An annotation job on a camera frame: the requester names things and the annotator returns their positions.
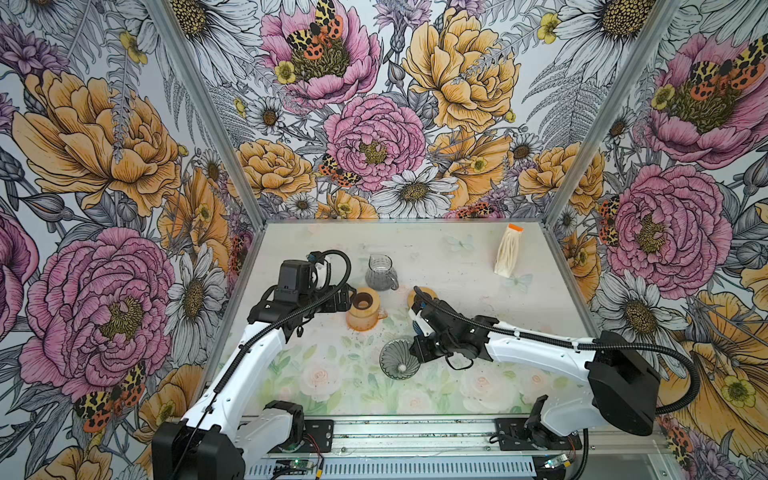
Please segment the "grey glass dripper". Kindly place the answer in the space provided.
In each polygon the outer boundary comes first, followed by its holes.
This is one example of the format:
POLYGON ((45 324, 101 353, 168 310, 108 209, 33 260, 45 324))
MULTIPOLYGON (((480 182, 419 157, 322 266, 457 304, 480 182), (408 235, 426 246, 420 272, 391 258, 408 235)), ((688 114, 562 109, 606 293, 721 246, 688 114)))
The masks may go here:
POLYGON ((411 345, 412 342, 407 339, 395 339, 382 347, 379 366, 388 378, 407 380, 419 371, 420 362, 410 352, 411 345))

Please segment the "orange glass pitcher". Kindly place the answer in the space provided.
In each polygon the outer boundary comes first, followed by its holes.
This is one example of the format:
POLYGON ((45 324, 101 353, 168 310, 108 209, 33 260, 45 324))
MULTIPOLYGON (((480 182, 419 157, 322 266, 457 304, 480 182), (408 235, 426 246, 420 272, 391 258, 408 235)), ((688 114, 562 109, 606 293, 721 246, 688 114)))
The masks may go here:
POLYGON ((346 324, 356 332, 366 332, 375 328, 388 316, 388 312, 380 305, 379 300, 361 301, 354 303, 347 312, 346 324))

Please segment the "white coffee filter stack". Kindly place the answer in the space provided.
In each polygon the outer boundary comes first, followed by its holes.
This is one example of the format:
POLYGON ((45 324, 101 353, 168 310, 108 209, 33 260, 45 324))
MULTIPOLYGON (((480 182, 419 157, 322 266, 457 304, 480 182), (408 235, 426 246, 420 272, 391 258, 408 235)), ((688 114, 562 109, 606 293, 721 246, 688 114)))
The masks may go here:
POLYGON ((510 278, 514 272, 521 249, 524 229, 509 224, 502 236, 497 251, 494 273, 504 278, 510 278))

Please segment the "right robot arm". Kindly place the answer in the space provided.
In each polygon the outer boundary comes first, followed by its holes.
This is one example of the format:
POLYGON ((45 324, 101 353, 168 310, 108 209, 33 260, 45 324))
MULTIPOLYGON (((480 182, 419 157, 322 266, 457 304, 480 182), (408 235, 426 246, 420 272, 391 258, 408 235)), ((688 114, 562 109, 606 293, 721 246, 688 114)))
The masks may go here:
POLYGON ((542 394, 516 435, 538 449, 554 449, 573 433, 612 426, 626 434, 654 430, 659 373, 617 334, 569 338, 522 329, 494 317, 467 318, 446 301, 415 289, 408 303, 418 331, 409 348, 421 364, 456 355, 469 362, 512 363, 559 374, 578 385, 576 393, 542 394))

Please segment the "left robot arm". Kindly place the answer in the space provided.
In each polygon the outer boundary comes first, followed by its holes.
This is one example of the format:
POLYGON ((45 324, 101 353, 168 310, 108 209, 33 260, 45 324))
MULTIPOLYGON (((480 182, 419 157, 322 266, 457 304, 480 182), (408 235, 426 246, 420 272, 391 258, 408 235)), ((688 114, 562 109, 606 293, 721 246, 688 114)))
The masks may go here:
POLYGON ((269 453, 328 453, 333 422, 306 419, 299 404, 271 400, 255 419, 244 421, 243 415, 291 335, 317 313, 348 312, 355 293, 347 284, 297 295, 269 288, 211 386, 181 419, 163 423, 154 434, 154 478, 242 479, 248 466, 269 453))

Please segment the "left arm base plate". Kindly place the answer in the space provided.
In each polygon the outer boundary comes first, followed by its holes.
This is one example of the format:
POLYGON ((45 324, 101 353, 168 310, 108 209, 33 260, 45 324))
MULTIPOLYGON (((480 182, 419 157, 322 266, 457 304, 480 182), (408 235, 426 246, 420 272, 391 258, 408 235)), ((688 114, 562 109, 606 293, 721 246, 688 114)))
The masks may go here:
POLYGON ((304 422, 302 436, 282 447, 284 453, 330 453, 333 446, 335 422, 327 419, 310 419, 304 422))

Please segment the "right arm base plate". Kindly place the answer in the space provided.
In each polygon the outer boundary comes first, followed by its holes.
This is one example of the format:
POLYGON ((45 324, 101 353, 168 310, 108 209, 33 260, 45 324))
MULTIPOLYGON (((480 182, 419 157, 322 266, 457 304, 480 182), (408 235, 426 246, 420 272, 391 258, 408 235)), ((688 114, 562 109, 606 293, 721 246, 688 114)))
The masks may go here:
POLYGON ((582 449, 577 433, 557 436, 540 425, 528 427, 527 420, 519 417, 502 417, 494 420, 495 432, 490 438, 501 451, 578 451, 582 449))

